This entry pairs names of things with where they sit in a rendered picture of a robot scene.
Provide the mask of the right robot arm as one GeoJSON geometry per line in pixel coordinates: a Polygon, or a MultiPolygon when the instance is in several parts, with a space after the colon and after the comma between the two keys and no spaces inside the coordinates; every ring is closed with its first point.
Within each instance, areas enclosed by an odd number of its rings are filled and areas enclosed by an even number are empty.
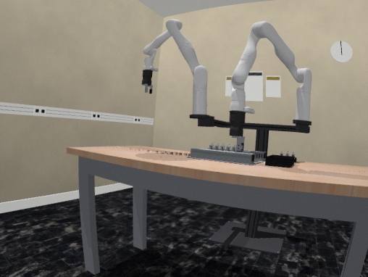
{"type": "Polygon", "coordinates": [[[183,24],[179,20],[168,20],[166,22],[167,31],[156,37],[153,42],[143,49],[144,54],[150,55],[150,57],[144,59],[144,64],[153,64],[156,49],[172,36],[193,74],[193,115],[206,115],[207,70],[204,66],[199,66],[192,44],[179,31],[182,26],[183,24]]]}

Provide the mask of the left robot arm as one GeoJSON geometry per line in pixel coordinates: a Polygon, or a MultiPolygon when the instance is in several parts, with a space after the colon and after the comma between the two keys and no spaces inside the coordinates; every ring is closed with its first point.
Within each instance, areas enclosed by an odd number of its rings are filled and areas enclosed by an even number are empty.
{"type": "Polygon", "coordinates": [[[256,59],[256,45],[260,38],[269,39],[275,48],[275,54],[288,68],[298,83],[303,83],[296,90],[296,120],[309,121],[311,100],[311,70],[298,69],[295,66],[295,56],[284,40],[281,39],[274,27],[267,21],[256,22],[252,25],[246,48],[231,78],[231,101],[246,102],[244,91],[245,81],[256,59]],[[237,89],[236,89],[237,88],[237,89]]]}

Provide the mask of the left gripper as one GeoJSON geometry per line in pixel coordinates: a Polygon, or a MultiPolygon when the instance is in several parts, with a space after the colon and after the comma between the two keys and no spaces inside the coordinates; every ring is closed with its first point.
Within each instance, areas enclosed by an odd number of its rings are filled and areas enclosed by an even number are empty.
{"type": "Polygon", "coordinates": [[[246,113],[255,114],[255,110],[246,107],[243,101],[233,100],[230,103],[230,136],[237,138],[236,150],[241,151],[241,144],[244,148],[243,124],[245,123],[246,113]]]}

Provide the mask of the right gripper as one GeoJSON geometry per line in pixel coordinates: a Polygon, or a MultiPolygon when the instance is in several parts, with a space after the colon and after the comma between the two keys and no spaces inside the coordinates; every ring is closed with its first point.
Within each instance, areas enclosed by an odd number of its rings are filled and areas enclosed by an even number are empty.
{"type": "Polygon", "coordinates": [[[151,85],[151,78],[152,78],[152,72],[158,71],[157,68],[153,67],[152,64],[145,64],[143,66],[143,80],[142,80],[142,86],[145,86],[145,93],[148,93],[148,87],[150,87],[149,93],[152,94],[152,88],[151,85]]]}

